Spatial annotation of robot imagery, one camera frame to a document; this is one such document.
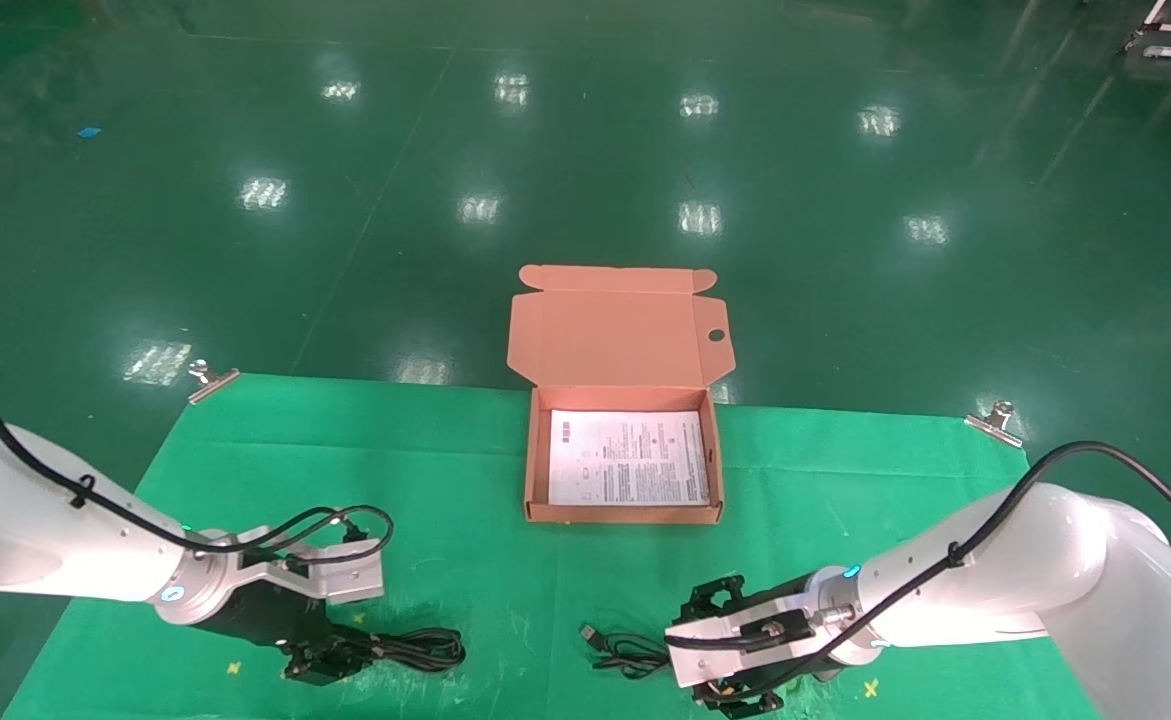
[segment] instruction sheet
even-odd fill
[[[694,410],[553,410],[550,432],[550,505],[708,505]]]

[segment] metal clip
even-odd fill
[[[972,425],[973,428],[981,430],[988,437],[1001,439],[1002,443],[1007,443],[1009,446],[1020,447],[1023,445],[1023,441],[1019,437],[1007,432],[1007,420],[1011,420],[1011,414],[1015,413],[1015,407],[1011,406],[1009,402],[1000,400],[993,404],[992,410],[984,418],[968,414],[963,420]]]
[[[234,382],[238,378],[238,368],[230,370],[225,375],[218,375],[211,372],[211,368],[207,366],[205,359],[196,359],[193,363],[189,363],[189,373],[198,378],[198,388],[193,395],[189,397],[189,405],[198,405],[198,402],[206,400],[211,393],[214,393],[220,388],[227,386],[227,384]]]

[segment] box flap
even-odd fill
[[[508,363],[543,388],[706,388],[737,365],[713,270],[526,265]]]

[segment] cardboard box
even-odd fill
[[[533,523],[713,524],[723,515],[723,452],[708,384],[737,368],[727,304],[698,297],[712,270],[526,265],[518,279],[508,363],[535,383],[527,430],[523,508]],[[700,414],[705,506],[549,505],[553,410]]]

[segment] reflective floor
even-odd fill
[[[1030,455],[1171,482],[1171,60],[1115,55],[1145,9],[0,1],[0,410],[133,486],[192,357],[525,388],[518,266],[707,266],[721,402],[1011,400]],[[1102,461],[1055,479],[1171,536]],[[60,608],[0,596],[0,714]]]

